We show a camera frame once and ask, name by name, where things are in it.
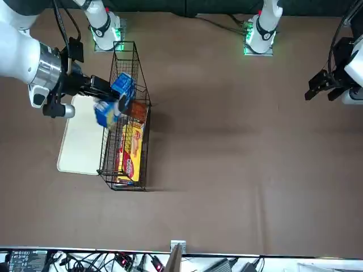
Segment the electronic device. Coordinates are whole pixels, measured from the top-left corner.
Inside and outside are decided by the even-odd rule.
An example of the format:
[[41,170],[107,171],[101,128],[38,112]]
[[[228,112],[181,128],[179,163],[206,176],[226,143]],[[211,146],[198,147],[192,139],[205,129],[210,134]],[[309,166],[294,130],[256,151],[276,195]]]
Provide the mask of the electronic device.
[[256,267],[252,263],[248,262],[243,266],[243,268],[240,272],[257,272],[257,270],[256,270]]
[[9,272],[42,272],[47,255],[46,250],[14,250],[10,253]]
[[[56,21],[66,46],[51,48],[32,38],[29,29],[41,12],[53,3]],[[94,41],[102,50],[112,50],[120,43],[120,18],[106,11],[101,0],[74,0],[90,22]],[[32,107],[43,108],[45,116],[72,118],[75,108],[63,104],[65,95],[87,95],[100,100],[116,101],[119,94],[109,82],[95,75],[85,75],[77,62],[83,62],[83,44],[78,37],[68,38],[59,8],[61,0],[0,0],[0,75],[13,77],[28,85]]]
[[153,264],[156,271],[162,272],[165,269],[165,266],[161,263],[159,258],[157,256],[152,256],[152,255],[150,255],[150,257],[151,257],[151,263]]
[[238,258],[235,258],[233,260],[228,260],[227,258],[224,258],[218,262],[216,262],[211,267],[204,270],[204,272],[232,272],[232,267],[237,262]]
[[130,269],[132,268],[133,259],[131,258],[131,256],[123,252],[118,252],[115,255],[115,260],[126,271],[130,271]]

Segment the black wire basket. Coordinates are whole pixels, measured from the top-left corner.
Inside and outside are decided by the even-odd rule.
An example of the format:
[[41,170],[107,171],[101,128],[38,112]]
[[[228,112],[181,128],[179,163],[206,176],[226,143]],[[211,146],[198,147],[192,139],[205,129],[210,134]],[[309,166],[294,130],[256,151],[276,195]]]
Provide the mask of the black wire basket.
[[[143,77],[140,60],[135,42],[123,41],[122,51],[113,53],[111,74],[109,82],[112,83],[124,72],[129,74],[134,83],[135,94],[132,102],[138,102],[147,109],[146,121],[140,125],[137,120],[126,114],[122,114],[118,122],[110,129],[103,129],[101,158],[98,174],[112,190],[146,190],[147,151],[149,145],[151,102],[147,91],[145,78]],[[132,110],[133,103],[129,103],[128,112]],[[135,135],[142,139],[140,165],[132,164],[133,171],[138,168],[138,173],[130,174],[129,162],[133,140]]]

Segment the white robotic arm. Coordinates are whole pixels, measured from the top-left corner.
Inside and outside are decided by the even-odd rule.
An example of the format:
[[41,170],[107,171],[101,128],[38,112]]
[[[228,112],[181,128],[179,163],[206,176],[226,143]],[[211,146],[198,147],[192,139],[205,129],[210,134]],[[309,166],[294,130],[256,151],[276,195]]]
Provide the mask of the white robotic arm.
[[102,0],[73,1],[85,11],[99,48],[105,51],[113,49],[114,42],[118,41],[116,29],[121,27],[120,18],[110,11],[106,12]]
[[264,54],[270,49],[281,16],[281,0],[264,0],[261,15],[257,14],[249,20],[253,27],[246,39],[246,45],[252,52]]
[[[311,100],[321,91],[329,91],[328,99],[333,101],[342,96],[344,104],[363,104],[363,0],[355,0],[343,15],[333,36],[327,67],[309,80],[305,100]],[[336,39],[341,27],[351,22],[353,37]]]
[[[29,35],[29,28],[49,4],[41,0],[43,7],[22,11],[22,4],[29,6],[27,0],[0,0],[0,76],[13,77],[28,85],[31,105],[43,107],[44,115],[71,118],[75,114],[72,105],[61,104],[64,94],[90,95],[99,99],[116,100],[109,83],[96,76],[87,77],[74,62],[71,69],[67,65],[67,50],[51,48]],[[94,40],[103,50],[111,50],[120,19],[111,12],[106,12],[101,0],[75,0],[85,11],[91,24]]]

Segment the blue carton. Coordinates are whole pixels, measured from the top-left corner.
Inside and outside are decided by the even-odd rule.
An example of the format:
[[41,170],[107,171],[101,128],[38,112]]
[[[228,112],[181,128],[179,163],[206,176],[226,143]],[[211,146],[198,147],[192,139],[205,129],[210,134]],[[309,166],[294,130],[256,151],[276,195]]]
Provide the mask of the blue carton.
[[99,101],[94,106],[97,123],[105,128],[110,128],[117,122],[135,95],[134,80],[127,73],[121,73],[111,88],[120,94],[120,100]]

